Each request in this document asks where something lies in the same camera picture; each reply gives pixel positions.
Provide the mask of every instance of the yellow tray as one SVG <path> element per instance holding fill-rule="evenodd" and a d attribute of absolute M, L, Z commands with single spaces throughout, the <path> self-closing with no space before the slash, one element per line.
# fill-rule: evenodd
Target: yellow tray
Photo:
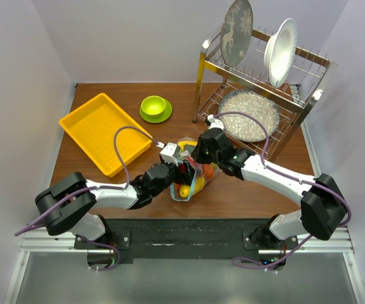
<path fill-rule="evenodd" d="M 115 132 L 125 125 L 133 125 L 147 133 L 105 93 L 70 112 L 60 120 L 60 125 L 102 173 L 109 177 L 122 169 L 113 148 Z M 123 130 L 117 138 L 117 147 L 126 165 L 145 152 L 150 145 L 151 140 L 132 129 Z"/>

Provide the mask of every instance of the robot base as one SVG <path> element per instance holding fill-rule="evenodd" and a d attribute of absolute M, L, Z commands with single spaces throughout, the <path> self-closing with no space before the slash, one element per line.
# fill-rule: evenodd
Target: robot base
<path fill-rule="evenodd" d="M 270 259 L 260 256 L 259 250 L 280 250 L 282 243 L 268 248 L 253 243 L 251 233 L 270 219 L 110 219 L 106 220 L 115 244 L 121 252 L 121 263 L 133 263 L 135 258 L 173 259 L 232 259 L 248 257 L 254 260 Z M 286 249 L 298 243 L 285 240 Z M 75 249 L 97 249 L 91 244 L 76 241 Z M 92 265 L 102 254 L 89 253 Z"/>

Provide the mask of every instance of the dish rack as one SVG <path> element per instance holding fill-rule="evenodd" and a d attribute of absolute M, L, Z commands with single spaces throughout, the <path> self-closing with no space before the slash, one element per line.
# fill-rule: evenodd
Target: dish rack
<path fill-rule="evenodd" d="M 216 114 L 223 97 L 237 89 L 249 89 L 277 104 L 280 122 L 277 131 L 269 137 L 266 159 L 274 161 L 321 97 L 324 88 L 337 68 L 319 52 L 297 47 L 295 59 L 285 83 L 279 88 L 269 84 L 269 72 L 264 68 L 264 50 L 271 35 L 260 28 L 253 30 L 250 45 L 241 63 L 234 67 L 225 64 L 220 45 L 221 27 L 204 41 L 200 54 L 194 101 L 193 122 Z M 221 84 L 201 103 L 205 69 L 222 77 Z M 265 141 L 242 142 L 228 134 L 235 143 L 260 154 Z"/>

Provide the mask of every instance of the green saucer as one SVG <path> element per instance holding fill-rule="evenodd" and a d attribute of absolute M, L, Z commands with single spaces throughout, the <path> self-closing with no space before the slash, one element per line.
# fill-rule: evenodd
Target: green saucer
<path fill-rule="evenodd" d="M 165 101 L 165 109 L 164 109 L 163 114 L 160 117 L 156 117 L 156 118 L 148 117 L 146 115 L 146 113 L 142 111 L 141 108 L 139 109 L 140 116 L 142 116 L 142 118 L 144 120 L 146 120 L 147 122 L 151 122 L 153 124 L 158 124 L 159 122 L 166 121 L 171 116 L 172 106 L 167 99 L 164 99 L 164 101 Z"/>

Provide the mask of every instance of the plate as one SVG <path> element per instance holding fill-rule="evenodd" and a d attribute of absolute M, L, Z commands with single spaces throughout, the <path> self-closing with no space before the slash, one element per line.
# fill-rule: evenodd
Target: plate
<path fill-rule="evenodd" d="M 294 19 L 286 19 L 277 34 L 269 39 L 264 53 L 264 67 L 269 71 L 270 83 L 279 87 L 288 76 L 297 48 L 298 30 Z"/>
<path fill-rule="evenodd" d="M 165 101 L 165 109 L 162 116 L 156 118 L 148 117 L 146 113 L 142 111 L 141 108 L 139 109 L 140 116 L 142 116 L 142 118 L 147 122 L 151 122 L 153 124 L 158 124 L 160 122 L 166 121 L 171 116 L 172 106 L 167 99 L 164 98 L 164 101 Z"/>
<path fill-rule="evenodd" d="M 250 90 L 236 90 L 226 95 L 219 105 L 218 113 L 225 111 L 240 111 L 253 116 L 267 129 L 269 136 L 279 125 L 279 111 L 275 102 Z M 223 115 L 219 119 L 225 131 L 240 141 L 256 143 L 266 139 L 259 125 L 243 115 Z"/>
<path fill-rule="evenodd" d="M 235 0 L 221 30 L 221 53 L 225 64 L 235 67 L 245 57 L 253 31 L 253 11 L 247 0 Z"/>

